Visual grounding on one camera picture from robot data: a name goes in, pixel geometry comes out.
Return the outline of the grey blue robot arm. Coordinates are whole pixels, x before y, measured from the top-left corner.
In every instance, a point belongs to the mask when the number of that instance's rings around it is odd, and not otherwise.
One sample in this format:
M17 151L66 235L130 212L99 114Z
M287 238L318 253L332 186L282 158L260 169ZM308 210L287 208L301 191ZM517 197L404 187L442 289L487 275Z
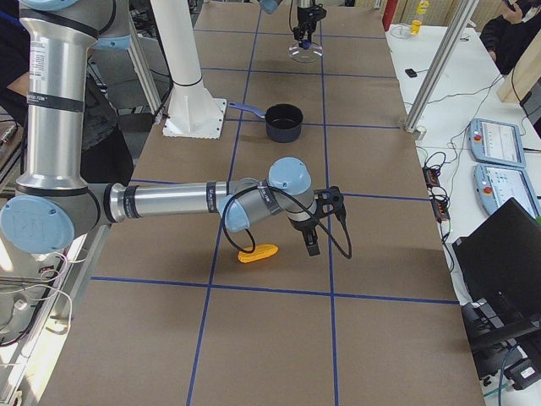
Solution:
M317 24L326 17L326 10L316 1L289 1L288 25L295 41L302 49L308 49L313 41Z
M26 132L26 167L1 210L3 236L48 254L128 218L217 213L228 233L280 212L317 255L323 194L304 163L276 161L264 180L163 187L130 183L134 164L117 114L87 73L92 49L127 47L124 1L4 1L1 97L15 100Z

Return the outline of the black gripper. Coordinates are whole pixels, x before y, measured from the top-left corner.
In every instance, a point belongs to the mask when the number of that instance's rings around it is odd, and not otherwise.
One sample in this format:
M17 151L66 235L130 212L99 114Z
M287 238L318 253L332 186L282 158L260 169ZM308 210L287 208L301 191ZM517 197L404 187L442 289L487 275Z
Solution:
M315 217L302 221L294 220L292 218L288 218L288 220L292 224L293 228L303 235L303 241L308 255L319 255L320 247L316 232L316 226L318 225L319 220Z
M313 33L316 30L317 23L325 18L325 9L323 7L297 7L298 25L293 28L293 35L300 37L299 43L304 44L307 41L312 43Z

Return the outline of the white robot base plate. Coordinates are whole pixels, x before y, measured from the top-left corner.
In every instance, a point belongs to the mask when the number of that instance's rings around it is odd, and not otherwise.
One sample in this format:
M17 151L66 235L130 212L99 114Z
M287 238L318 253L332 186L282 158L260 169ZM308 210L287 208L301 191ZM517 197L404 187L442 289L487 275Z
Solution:
M163 134L219 139L227 101L213 97L205 87L188 3L155 0L151 7L172 79Z

